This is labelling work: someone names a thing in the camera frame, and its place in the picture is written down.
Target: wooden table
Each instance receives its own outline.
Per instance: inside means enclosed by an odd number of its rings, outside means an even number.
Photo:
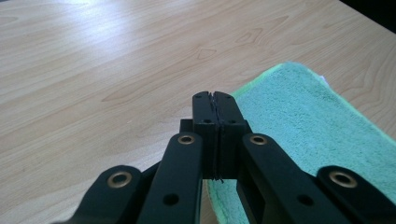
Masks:
[[[396,138],[396,35],[336,0],[0,3],[0,223],[68,219],[104,170],[159,161],[193,94],[285,61]]]

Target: black bracket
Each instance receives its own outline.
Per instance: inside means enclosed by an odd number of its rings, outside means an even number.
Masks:
[[[396,206],[356,173],[302,171],[271,137],[253,133],[235,99],[192,97],[162,161],[103,172],[65,224],[199,223],[203,179],[237,179],[250,223],[396,223]]]

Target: teal cloth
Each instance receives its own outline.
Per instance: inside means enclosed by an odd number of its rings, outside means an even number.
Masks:
[[[273,137],[304,171],[346,167],[396,203],[395,141],[304,65],[279,64],[233,96],[253,132]],[[235,180],[207,187],[219,223],[248,223]]]

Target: screw hole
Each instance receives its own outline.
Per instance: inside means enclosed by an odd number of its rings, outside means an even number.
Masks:
[[[193,143],[193,142],[195,141],[195,139],[194,139],[194,137],[191,136],[191,135],[183,135],[183,136],[180,136],[180,137],[177,139],[177,141],[178,141],[180,144],[188,145],[188,144]]]
[[[256,145],[265,145],[265,144],[267,144],[267,139],[265,139],[262,136],[253,135],[250,137],[250,142],[252,142]]]
[[[132,180],[132,175],[125,171],[116,172],[115,174],[111,175],[108,180],[107,184],[109,187],[113,189],[119,189],[129,184]]]
[[[300,203],[302,203],[303,205],[306,205],[306,206],[314,205],[314,200],[312,200],[311,197],[309,197],[306,194],[302,194],[302,195],[297,196],[297,200]]]
[[[355,178],[343,172],[332,171],[329,173],[329,177],[332,182],[344,188],[354,189],[358,186]]]
[[[169,206],[175,205],[178,203],[178,196],[176,194],[167,194],[163,197],[163,203]]]

